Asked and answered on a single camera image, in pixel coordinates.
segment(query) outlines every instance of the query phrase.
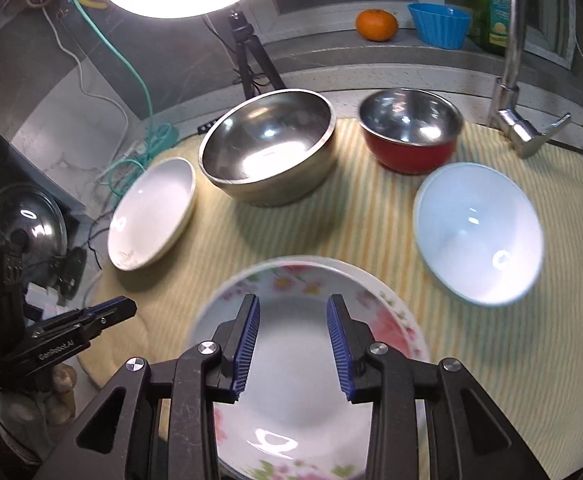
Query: red metal mixing bowl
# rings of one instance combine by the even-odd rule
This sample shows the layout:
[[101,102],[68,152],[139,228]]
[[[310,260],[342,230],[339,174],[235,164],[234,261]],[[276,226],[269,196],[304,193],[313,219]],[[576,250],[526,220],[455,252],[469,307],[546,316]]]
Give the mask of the red metal mixing bowl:
[[359,107],[367,147],[398,173],[429,173],[456,151],[464,119],[446,99],[411,88],[382,90]]

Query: light blue bowl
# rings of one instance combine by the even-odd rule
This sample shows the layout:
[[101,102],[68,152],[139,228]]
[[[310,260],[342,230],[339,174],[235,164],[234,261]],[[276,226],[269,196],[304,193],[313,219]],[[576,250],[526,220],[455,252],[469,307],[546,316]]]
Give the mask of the light blue bowl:
[[409,4],[418,38],[439,48],[460,48],[471,16],[464,10],[439,4]]

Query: faucet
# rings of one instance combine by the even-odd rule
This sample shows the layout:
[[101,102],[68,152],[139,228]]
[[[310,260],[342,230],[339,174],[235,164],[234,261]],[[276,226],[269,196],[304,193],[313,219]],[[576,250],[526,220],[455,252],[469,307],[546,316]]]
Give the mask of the faucet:
[[534,126],[524,120],[516,111],[519,88],[518,76],[523,62],[527,0],[510,0],[509,40],[505,55],[503,76],[496,79],[494,93],[489,108],[489,126],[502,130],[511,140],[520,158],[528,158],[538,152],[545,142],[555,136],[571,122],[571,114],[553,123],[549,129],[540,133]]

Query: yellow striped cloth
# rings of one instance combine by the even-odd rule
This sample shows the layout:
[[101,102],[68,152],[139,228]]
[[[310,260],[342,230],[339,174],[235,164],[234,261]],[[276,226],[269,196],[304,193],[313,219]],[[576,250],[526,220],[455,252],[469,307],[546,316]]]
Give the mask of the yellow striped cloth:
[[[200,139],[181,155],[197,170]],[[331,256],[393,288],[422,327],[435,362],[459,358],[505,412],[549,475],[583,465],[583,158],[544,146],[520,160],[495,131],[468,124],[455,160],[492,166],[533,202],[545,231],[539,282],[498,310],[462,304],[425,271],[412,236],[412,205],[422,176],[382,169],[354,120],[337,127],[338,163],[312,195],[280,208],[236,202],[198,171],[198,203],[184,235],[148,269],[105,267],[97,300],[121,294],[138,314],[105,331],[80,361],[104,384],[130,356],[177,357],[211,293],[245,267],[286,254]],[[428,478],[422,454],[422,478]]]

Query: bottle label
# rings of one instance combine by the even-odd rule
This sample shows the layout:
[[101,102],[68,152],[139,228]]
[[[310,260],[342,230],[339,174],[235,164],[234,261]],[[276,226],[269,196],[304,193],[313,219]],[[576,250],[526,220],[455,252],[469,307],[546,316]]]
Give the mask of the bottle label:
[[489,5],[489,43],[507,46],[510,0],[491,0]]

